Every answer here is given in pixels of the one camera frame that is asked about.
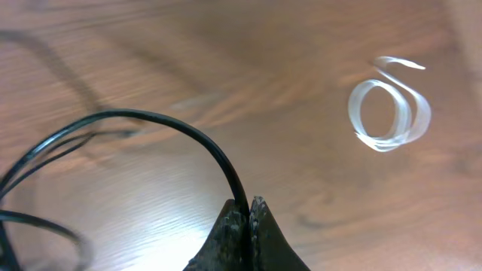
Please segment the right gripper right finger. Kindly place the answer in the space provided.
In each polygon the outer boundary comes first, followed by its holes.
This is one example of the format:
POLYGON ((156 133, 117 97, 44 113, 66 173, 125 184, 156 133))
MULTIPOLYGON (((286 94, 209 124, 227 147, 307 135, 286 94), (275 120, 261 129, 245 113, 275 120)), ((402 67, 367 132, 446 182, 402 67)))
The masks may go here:
POLYGON ((249 229, 253 270, 310 271, 285 239, 262 196, 252 201, 249 229))

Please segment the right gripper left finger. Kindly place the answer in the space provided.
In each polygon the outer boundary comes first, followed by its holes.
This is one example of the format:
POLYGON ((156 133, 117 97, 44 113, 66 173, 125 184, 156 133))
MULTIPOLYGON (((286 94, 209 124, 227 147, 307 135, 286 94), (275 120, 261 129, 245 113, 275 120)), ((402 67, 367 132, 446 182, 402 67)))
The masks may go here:
POLYGON ((246 270, 246 217, 233 199, 223 205, 206 241, 184 271, 246 270))

